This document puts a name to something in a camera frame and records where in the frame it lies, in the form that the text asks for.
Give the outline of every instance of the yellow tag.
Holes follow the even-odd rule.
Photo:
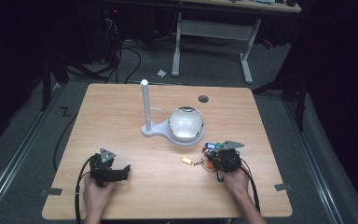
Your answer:
[[[186,158],[186,157],[181,157],[180,160],[188,165],[191,165],[193,164],[193,161],[189,158]]]

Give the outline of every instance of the gray carpet floor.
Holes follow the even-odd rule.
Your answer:
[[[243,42],[214,45],[206,43],[184,43],[182,51],[181,72],[179,77],[171,77],[173,46],[170,41],[159,42],[154,47],[129,41],[125,47],[133,46],[140,54],[141,64],[131,76],[129,82],[147,78],[150,82],[198,85],[245,87],[255,89],[272,81],[290,49],[289,45],[271,50],[261,45],[254,45],[249,57],[249,64],[254,76],[253,85],[244,83],[239,64],[238,53],[244,47]],[[118,66],[118,82],[122,83],[127,75],[137,66],[139,57],[131,50],[123,49]],[[88,65],[98,70],[103,65]],[[167,72],[159,77],[157,72]],[[0,200],[0,223],[75,223],[73,220],[52,221],[42,218],[41,213],[46,196],[43,189],[51,186],[55,171],[53,167],[54,149],[59,143],[71,118],[77,113],[90,83],[98,82],[86,77],[71,76],[67,85],[61,85],[55,92],[55,101],[50,106],[39,131],[28,146],[25,160],[16,172],[6,193]],[[112,75],[109,83],[116,82]],[[310,174],[303,146],[299,136],[304,136],[306,143],[318,162],[328,187],[330,188],[343,223],[358,223],[358,196],[351,181],[343,171],[334,150],[328,143],[322,125],[307,98],[304,115],[303,133],[299,133],[293,124],[293,117],[288,107],[296,102],[282,102],[278,91],[267,91],[256,95],[255,100],[265,125],[268,139],[280,168],[283,182],[291,184],[288,196],[294,213],[290,217],[267,218],[268,223],[331,223],[326,213],[320,192]],[[40,116],[42,106],[42,87],[36,86],[32,97],[13,116],[9,127],[0,139],[0,176],[7,168],[11,158],[21,146],[33,122]],[[58,144],[55,158],[59,163],[72,125],[64,133]]]

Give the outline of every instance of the table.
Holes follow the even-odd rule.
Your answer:
[[[296,4],[294,7],[289,7],[286,4],[263,4],[255,1],[238,1],[230,2],[228,0],[182,0],[180,3],[198,3],[207,4],[220,7],[242,7],[279,12],[295,12],[299,13],[301,7]],[[225,39],[235,39],[247,41],[244,52],[240,54],[240,62],[243,76],[247,84],[252,84],[252,74],[249,69],[248,57],[254,44],[255,37],[260,25],[261,19],[256,19],[254,25],[237,25],[220,22],[209,21],[194,21],[182,20],[182,13],[178,13],[178,20],[176,24],[176,45],[172,60],[172,76],[179,76],[180,68],[180,41],[182,35],[198,35],[206,37],[216,37]]]
[[[78,113],[52,188],[43,209],[46,219],[75,219],[75,186],[84,162],[100,147],[117,153],[113,169],[131,165],[128,180],[117,182],[103,218],[222,218],[241,214],[224,183],[197,161],[207,142],[241,142],[241,157],[249,164],[264,217],[288,217],[292,207],[284,190],[275,185],[282,178],[269,145],[254,96],[245,88],[149,86],[151,118],[159,123],[179,106],[199,110],[205,135],[193,147],[179,147],[161,136],[145,137],[142,88],[140,85],[91,84]],[[201,103],[199,96],[209,98]],[[80,190],[80,212],[85,216]]]

